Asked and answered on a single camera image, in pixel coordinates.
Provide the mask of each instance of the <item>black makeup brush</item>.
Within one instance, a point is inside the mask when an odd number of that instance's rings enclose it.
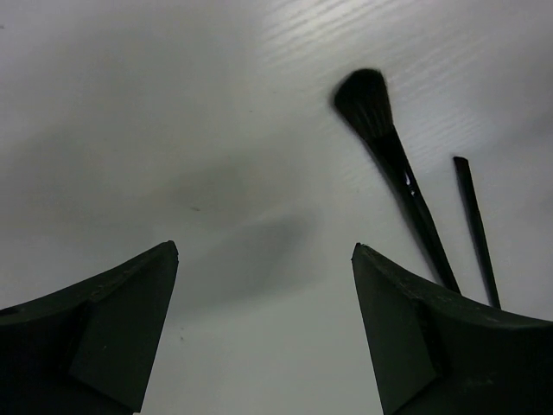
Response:
[[[374,69],[360,69],[352,73],[338,88],[334,106],[389,177],[444,286],[461,293],[429,208],[399,141],[384,76]]]
[[[496,309],[501,310],[499,302],[498,287],[495,284],[493,275],[492,260],[490,259],[490,251],[487,247],[486,233],[484,232],[484,223],[476,201],[476,192],[474,191],[473,175],[470,172],[468,160],[464,157],[453,157],[455,171],[457,172],[457,180],[459,181],[459,190],[461,191],[461,199],[467,214],[468,227],[473,237],[476,255],[480,262],[480,269],[484,283],[486,284],[487,294],[490,298],[490,304]]]

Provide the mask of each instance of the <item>black stick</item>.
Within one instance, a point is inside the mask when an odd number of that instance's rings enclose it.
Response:
[[[501,310],[498,288],[493,275],[492,260],[490,259],[490,251],[487,247],[486,233],[484,232],[484,223],[482,222],[482,216],[480,215],[478,202],[476,201],[473,175],[470,172],[466,158],[456,156],[453,157],[453,161],[455,163],[455,170],[457,171],[457,180],[459,181],[459,190],[461,191],[463,205],[465,206],[468,226],[480,263],[482,276],[484,277],[484,283],[486,284],[487,294],[492,306]]]

